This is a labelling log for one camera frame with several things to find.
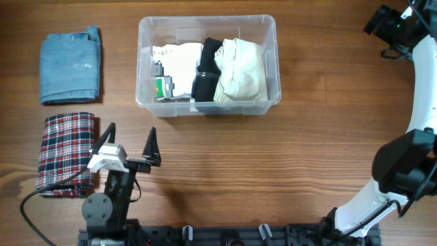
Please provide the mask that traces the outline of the blue denim jeans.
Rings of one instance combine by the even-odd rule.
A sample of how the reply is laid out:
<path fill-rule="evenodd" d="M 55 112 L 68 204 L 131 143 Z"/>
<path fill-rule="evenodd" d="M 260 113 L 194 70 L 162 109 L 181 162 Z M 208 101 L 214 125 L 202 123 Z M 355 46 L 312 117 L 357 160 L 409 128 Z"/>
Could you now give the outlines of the blue denim jeans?
<path fill-rule="evenodd" d="M 87 103 L 100 95 L 99 28 L 75 33 L 50 33 L 40 49 L 42 105 Z"/>

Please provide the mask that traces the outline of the red plaid shirt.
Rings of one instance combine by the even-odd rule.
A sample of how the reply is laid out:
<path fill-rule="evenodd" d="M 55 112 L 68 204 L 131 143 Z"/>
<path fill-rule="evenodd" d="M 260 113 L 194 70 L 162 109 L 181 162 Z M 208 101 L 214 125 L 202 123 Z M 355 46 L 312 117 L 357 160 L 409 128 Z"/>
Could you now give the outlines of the red plaid shirt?
<path fill-rule="evenodd" d="M 94 144 L 95 116 L 88 112 L 48 117 L 39 154 L 35 188 L 42 189 L 85 170 Z"/>

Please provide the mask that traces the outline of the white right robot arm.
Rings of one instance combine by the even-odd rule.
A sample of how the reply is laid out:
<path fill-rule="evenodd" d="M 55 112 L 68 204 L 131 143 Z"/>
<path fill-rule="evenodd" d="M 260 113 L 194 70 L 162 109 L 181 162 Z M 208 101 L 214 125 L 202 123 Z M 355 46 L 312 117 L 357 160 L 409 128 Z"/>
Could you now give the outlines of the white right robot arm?
<path fill-rule="evenodd" d="M 414 64 L 412 115 L 407 131 L 376 152 L 369 182 L 322 218 L 315 231 L 321 245 L 368 243 L 389 213 L 403 217 L 436 195 L 436 2 L 409 1 L 404 12 L 381 5 L 363 30 L 388 44 L 381 57 Z"/>

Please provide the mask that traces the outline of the cream cloth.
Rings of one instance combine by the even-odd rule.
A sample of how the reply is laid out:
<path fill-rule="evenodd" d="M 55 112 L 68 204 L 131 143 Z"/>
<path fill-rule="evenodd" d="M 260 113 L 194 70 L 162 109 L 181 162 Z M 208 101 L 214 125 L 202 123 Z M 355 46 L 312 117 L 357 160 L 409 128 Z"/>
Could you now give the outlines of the cream cloth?
<path fill-rule="evenodd" d="M 264 101 L 268 99 L 266 72 L 260 45 L 234 38 L 223 40 L 214 53 L 221 72 L 213 101 Z"/>

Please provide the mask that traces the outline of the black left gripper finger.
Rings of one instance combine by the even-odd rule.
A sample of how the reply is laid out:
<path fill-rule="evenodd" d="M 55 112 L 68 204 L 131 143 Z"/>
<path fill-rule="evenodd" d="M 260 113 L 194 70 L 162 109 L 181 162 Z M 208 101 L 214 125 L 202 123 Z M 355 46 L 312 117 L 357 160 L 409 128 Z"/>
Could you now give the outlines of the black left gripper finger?
<path fill-rule="evenodd" d="M 91 147 L 91 152 L 98 152 L 99 149 L 103 146 L 104 143 L 115 143 L 115 132 L 116 132 L 116 124 L 114 122 L 110 123 L 107 127 L 106 131 L 100 136 L 99 140 L 94 143 Z"/>
<path fill-rule="evenodd" d="M 145 147 L 142 152 L 142 157 L 152 166 L 160 167 L 161 166 L 161 156 L 157 142 L 156 128 L 152 127 L 149 135 L 147 137 L 147 141 L 145 143 Z"/>

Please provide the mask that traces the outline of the white printed t-shirt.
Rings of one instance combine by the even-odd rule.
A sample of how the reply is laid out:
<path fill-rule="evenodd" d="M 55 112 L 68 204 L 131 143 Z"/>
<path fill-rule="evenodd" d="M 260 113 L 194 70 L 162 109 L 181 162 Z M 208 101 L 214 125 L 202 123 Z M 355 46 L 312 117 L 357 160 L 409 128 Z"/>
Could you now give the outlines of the white printed t-shirt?
<path fill-rule="evenodd" d="M 179 99 L 192 96 L 193 82 L 197 76 L 202 43 L 153 46 L 153 75 L 156 99 Z"/>

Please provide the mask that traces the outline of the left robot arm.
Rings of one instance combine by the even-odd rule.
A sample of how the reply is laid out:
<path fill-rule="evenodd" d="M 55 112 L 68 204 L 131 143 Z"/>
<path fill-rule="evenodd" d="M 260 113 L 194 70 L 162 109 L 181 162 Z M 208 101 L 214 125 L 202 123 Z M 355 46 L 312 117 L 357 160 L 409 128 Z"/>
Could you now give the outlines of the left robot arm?
<path fill-rule="evenodd" d="M 138 219 L 128 219 L 137 173 L 148 174 L 151 167 L 161 165 L 156 129 L 147 137 L 141 159 L 129 159 L 123 146 L 115 143 L 115 123 L 111 123 L 91 147 L 87 168 L 91 173 L 107 170 L 102 193 L 89 195 L 82 205 L 86 229 L 79 232 L 79 245 L 151 245 Z"/>

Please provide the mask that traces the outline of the black garment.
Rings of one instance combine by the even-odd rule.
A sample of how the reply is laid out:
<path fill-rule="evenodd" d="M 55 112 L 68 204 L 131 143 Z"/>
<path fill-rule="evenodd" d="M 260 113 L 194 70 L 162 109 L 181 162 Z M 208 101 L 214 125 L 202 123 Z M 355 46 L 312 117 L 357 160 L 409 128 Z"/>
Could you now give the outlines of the black garment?
<path fill-rule="evenodd" d="M 195 99 L 195 102 L 211 102 L 214 100 L 216 86 L 221 75 L 221 71 L 214 60 L 214 54 L 222 44 L 220 40 L 205 39 L 192 86 L 191 96 Z"/>

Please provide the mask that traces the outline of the clear plastic storage bin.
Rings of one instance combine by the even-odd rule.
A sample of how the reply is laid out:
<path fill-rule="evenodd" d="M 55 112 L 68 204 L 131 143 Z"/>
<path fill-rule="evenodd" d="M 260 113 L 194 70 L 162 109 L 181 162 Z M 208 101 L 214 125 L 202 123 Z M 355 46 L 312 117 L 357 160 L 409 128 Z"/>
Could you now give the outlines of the clear plastic storage bin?
<path fill-rule="evenodd" d="M 280 99 L 272 16 L 150 16 L 140 21 L 135 100 L 154 116 L 262 115 Z"/>

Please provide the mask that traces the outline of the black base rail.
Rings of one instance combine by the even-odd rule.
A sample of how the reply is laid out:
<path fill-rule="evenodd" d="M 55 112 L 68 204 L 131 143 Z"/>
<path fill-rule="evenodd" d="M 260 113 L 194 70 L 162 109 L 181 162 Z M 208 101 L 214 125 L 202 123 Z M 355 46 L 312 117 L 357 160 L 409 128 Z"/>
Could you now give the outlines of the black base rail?
<path fill-rule="evenodd" d="M 148 226 L 139 232 L 140 240 L 128 243 L 120 236 L 89 236 L 85 230 L 79 231 L 77 245 L 330 245 L 323 238 L 317 242 L 315 224 L 291 224 L 271 226 L 262 232 L 258 227 L 194 228 L 185 226 Z M 379 225 L 374 225 L 364 238 L 354 242 L 337 242 L 332 245 L 382 245 Z"/>

